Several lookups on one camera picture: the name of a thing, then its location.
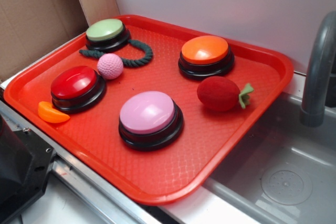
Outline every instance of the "toy orange slice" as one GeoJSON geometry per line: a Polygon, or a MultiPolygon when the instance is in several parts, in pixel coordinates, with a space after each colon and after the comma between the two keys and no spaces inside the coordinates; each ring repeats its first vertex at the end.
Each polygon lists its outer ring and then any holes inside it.
{"type": "Polygon", "coordinates": [[[70,119],[70,116],[53,108],[50,102],[39,102],[38,116],[48,123],[62,123],[70,119]]]}

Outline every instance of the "button top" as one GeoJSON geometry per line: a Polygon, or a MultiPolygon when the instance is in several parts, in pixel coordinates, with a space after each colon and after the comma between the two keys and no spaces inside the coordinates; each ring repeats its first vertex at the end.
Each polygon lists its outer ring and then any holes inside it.
{"type": "Polygon", "coordinates": [[[101,41],[115,37],[123,30],[123,23],[118,19],[104,19],[91,25],[86,35],[92,41],[101,41]]]}
{"type": "Polygon", "coordinates": [[[51,83],[51,93],[58,99],[76,98],[88,92],[97,80],[96,72],[87,66],[78,66],[61,73],[51,83]]]}
{"type": "Polygon", "coordinates": [[[195,65],[207,65],[218,62],[228,53],[225,39],[213,35],[196,37],[182,46],[183,58],[195,65]]]}
{"type": "Polygon", "coordinates": [[[165,93],[147,91],[130,98],[121,108],[120,121],[129,132],[151,134],[165,128],[174,118],[173,100],[165,93]]]}

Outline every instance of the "textured pink ball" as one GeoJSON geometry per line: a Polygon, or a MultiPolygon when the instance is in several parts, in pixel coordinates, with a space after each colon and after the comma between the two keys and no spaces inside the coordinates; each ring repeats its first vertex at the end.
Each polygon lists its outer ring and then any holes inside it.
{"type": "Polygon", "coordinates": [[[124,65],[118,55],[104,54],[98,60],[97,69],[104,79],[113,80],[121,75],[124,65]]]}

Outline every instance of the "plastic tray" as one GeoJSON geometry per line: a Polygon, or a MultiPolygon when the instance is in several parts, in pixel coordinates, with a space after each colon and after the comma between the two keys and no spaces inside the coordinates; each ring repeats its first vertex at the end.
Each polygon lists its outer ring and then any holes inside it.
{"type": "MultiPolygon", "coordinates": [[[[146,66],[124,68],[108,81],[103,100],[92,109],[71,115],[65,123],[50,124],[39,118],[40,101],[51,101],[50,84],[63,71],[79,65],[97,69],[97,59],[82,56],[85,34],[16,77],[6,88],[5,100],[69,152],[118,187],[133,200],[146,205],[173,202],[194,191],[225,158],[243,135],[272,104],[293,75],[290,60],[275,51],[227,39],[236,56],[226,77],[241,89],[255,88],[251,105],[239,105],[219,113],[207,110],[197,98],[199,81],[183,77],[177,66],[183,44],[205,35],[135,15],[119,16],[132,39],[153,49],[146,66]],[[184,130],[171,145],[158,151],[140,152],[126,147],[118,133],[119,112],[127,99],[140,92],[168,94],[184,114],[184,130]]],[[[143,52],[127,45],[116,52],[137,59],[143,52]]]]}

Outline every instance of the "white wall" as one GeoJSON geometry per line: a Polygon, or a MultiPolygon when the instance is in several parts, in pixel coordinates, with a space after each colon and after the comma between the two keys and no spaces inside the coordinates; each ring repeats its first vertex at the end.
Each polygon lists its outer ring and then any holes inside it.
{"type": "Polygon", "coordinates": [[[336,0],[117,0],[136,14],[270,48],[306,72],[313,41],[336,0]]]}

